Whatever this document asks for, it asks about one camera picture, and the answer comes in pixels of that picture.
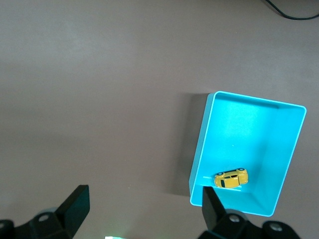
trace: yellow toy car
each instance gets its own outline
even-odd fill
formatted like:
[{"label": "yellow toy car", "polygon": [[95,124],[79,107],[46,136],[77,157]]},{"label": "yellow toy car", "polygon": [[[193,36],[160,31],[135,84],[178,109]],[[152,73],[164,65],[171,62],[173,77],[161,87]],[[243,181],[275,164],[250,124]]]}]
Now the yellow toy car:
[{"label": "yellow toy car", "polygon": [[214,183],[219,188],[236,188],[240,184],[248,183],[248,173],[244,168],[217,173]]}]

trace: blue container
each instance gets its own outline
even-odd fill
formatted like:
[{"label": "blue container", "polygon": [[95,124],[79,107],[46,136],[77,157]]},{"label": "blue container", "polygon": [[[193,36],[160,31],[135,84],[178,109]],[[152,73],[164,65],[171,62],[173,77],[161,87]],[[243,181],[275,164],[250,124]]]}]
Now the blue container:
[{"label": "blue container", "polygon": [[[203,186],[212,186],[225,208],[273,215],[306,111],[229,92],[209,94],[189,179],[190,202],[202,206]],[[216,173],[236,168],[247,169],[247,184],[215,186]]]}]

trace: screw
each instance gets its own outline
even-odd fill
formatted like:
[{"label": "screw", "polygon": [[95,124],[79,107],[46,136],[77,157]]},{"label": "screw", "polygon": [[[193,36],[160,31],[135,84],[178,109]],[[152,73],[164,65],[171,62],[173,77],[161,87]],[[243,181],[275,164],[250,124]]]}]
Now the screw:
[{"label": "screw", "polygon": [[41,217],[39,217],[39,222],[43,222],[43,221],[47,220],[48,218],[49,218],[49,215],[44,214]]},{"label": "screw", "polygon": [[233,223],[238,223],[240,220],[239,220],[239,217],[232,214],[229,216],[229,219],[233,222]]},{"label": "screw", "polygon": [[281,232],[283,228],[277,223],[270,223],[270,228],[274,231]]}]

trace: black cable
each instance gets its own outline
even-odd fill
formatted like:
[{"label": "black cable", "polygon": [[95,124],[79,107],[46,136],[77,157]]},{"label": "black cable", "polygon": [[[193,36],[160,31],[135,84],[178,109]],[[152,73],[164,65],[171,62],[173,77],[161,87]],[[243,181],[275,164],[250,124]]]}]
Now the black cable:
[{"label": "black cable", "polygon": [[291,19],[291,20],[310,20],[310,19],[314,19],[316,17],[319,17],[318,15],[315,16],[311,16],[311,17],[293,17],[293,16],[288,16],[287,14],[284,14],[282,11],[280,11],[279,8],[277,8],[271,1],[269,0],[265,0],[266,2],[268,2],[277,12],[279,12],[283,17]]}]

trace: gray table surface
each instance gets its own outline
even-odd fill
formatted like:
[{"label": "gray table surface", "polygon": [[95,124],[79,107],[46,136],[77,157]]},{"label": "gray table surface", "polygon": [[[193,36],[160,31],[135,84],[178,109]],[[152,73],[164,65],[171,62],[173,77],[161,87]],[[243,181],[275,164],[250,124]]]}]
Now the gray table surface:
[{"label": "gray table surface", "polygon": [[0,218],[89,184],[75,238],[196,238],[189,171],[205,94],[223,90],[307,107],[271,219],[317,238],[318,39],[319,18],[261,0],[1,1]]}]

